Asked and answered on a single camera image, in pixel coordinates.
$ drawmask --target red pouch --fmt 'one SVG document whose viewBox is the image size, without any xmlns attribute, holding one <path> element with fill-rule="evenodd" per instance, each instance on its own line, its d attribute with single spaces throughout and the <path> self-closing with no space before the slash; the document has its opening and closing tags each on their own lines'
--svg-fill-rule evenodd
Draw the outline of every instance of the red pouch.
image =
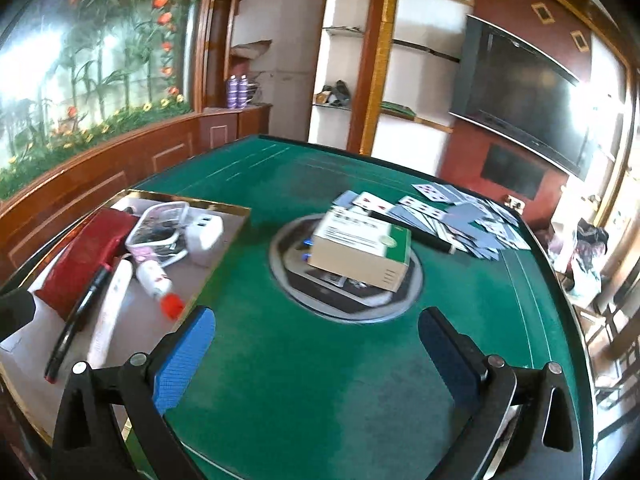
<svg viewBox="0 0 640 480">
<path fill-rule="evenodd" d="M 111 264 L 138 219 L 117 209 L 100 209 L 66 247 L 35 295 L 64 320 L 101 264 Z"/>
</svg>

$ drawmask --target television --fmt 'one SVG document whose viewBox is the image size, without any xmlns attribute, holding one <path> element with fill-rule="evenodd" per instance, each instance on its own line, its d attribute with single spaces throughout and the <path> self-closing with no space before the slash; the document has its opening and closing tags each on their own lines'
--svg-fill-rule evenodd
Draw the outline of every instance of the television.
<svg viewBox="0 0 640 480">
<path fill-rule="evenodd" d="M 597 143 L 577 77 L 531 44 L 469 16 L 450 112 L 586 178 Z"/>
</svg>

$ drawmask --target purple bottle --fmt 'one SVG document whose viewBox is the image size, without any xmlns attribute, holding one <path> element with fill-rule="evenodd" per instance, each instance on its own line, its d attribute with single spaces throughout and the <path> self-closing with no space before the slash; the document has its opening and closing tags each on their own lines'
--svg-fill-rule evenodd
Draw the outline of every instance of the purple bottle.
<svg viewBox="0 0 640 480">
<path fill-rule="evenodd" d="M 238 108 L 245 108 L 249 100 L 249 80 L 243 75 L 238 82 Z"/>
<path fill-rule="evenodd" d="M 234 75 L 226 82 L 226 107 L 238 108 L 238 78 Z"/>
</svg>

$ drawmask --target red wall panel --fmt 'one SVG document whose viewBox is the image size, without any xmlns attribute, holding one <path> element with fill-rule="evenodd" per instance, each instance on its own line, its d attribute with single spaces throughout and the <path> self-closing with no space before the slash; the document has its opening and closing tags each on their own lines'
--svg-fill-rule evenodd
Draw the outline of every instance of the red wall panel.
<svg viewBox="0 0 640 480">
<path fill-rule="evenodd" d="M 531 8 L 542 2 L 555 22 L 543 25 Z M 591 76 L 591 51 L 580 52 L 571 32 L 580 30 L 591 47 L 591 32 L 578 18 L 555 0 L 475 0 L 473 14 L 533 44 L 565 66 L 583 82 Z M 568 175 L 535 153 L 493 134 L 484 128 L 457 120 L 444 154 L 439 176 L 484 194 L 498 202 L 510 194 L 526 204 L 524 219 L 533 228 L 546 227 L 558 206 L 560 187 Z M 491 143 L 500 144 L 545 169 L 545 176 L 535 199 L 518 195 L 480 176 Z"/>
</svg>

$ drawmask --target green grass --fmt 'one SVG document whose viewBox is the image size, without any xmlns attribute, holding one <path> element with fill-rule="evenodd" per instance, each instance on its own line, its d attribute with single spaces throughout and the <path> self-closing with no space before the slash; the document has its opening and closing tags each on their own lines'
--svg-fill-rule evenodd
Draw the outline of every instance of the green grass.
<svg viewBox="0 0 640 480">
<path fill-rule="evenodd" d="M 69 135 L 52 136 L 46 145 L 30 144 L 6 168 L 0 170 L 0 200 L 17 191 L 78 153 L 147 124 L 164 121 L 191 112 L 186 101 L 176 97 L 152 103 L 152 108 L 122 108 L 103 123 Z"/>
</svg>

